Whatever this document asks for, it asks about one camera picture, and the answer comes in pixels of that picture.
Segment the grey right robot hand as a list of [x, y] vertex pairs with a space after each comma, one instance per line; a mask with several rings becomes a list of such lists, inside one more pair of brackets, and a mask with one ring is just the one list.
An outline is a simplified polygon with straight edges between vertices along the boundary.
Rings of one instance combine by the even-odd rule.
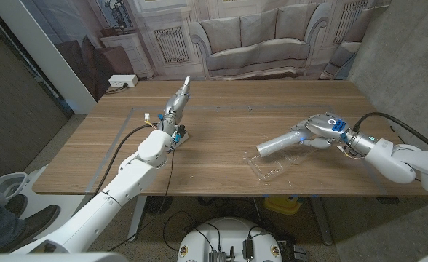
[[323, 113], [310, 116], [290, 128], [300, 134], [299, 143], [314, 148], [328, 148], [333, 143], [348, 143], [350, 125], [340, 116]]

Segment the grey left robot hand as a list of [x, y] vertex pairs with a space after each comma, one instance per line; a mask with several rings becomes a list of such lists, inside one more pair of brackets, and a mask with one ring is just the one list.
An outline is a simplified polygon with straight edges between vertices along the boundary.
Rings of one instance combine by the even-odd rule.
[[183, 117], [183, 110], [190, 99], [191, 78], [186, 77], [182, 87], [167, 101], [162, 120], [157, 128], [160, 131], [172, 135], [178, 128]]

